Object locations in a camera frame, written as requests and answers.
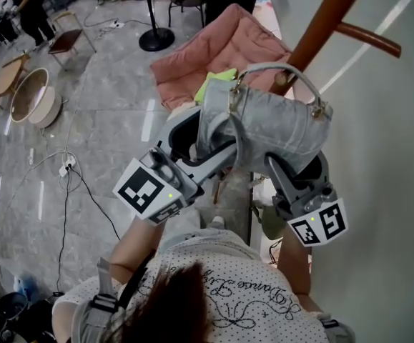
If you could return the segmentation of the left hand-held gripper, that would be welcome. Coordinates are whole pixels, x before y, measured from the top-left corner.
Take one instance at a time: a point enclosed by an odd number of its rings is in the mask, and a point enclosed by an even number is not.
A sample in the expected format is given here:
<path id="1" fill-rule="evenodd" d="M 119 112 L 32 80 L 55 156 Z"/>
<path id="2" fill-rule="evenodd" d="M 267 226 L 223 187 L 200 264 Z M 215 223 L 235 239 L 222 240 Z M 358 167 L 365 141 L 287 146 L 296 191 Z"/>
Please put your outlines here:
<path id="1" fill-rule="evenodd" d="M 133 158 L 113 192 L 140 219 L 161 224 L 203 195 L 200 185 L 234 162 L 234 141 L 199 160 L 195 152 L 201 108 L 194 106 L 168 120 L 156 146 L 140 160 Z"/>

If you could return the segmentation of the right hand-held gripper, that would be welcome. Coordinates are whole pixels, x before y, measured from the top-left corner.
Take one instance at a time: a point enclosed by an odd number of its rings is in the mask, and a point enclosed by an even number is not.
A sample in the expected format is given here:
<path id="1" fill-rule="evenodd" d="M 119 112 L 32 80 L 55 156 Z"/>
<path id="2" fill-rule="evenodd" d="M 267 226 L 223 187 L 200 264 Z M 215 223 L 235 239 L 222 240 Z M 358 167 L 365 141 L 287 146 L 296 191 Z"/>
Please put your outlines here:
<path id="1" fill-rule="evenodd" d="M 287 227 L 305 247 L 326 245 L 348 230 L 343 200 L 329 179 L 325 155 L 317 156 L 297 175 L 275 154 L 265 155 L 265 168 L 275 188 L 270 211 L 271 240 Z"/>

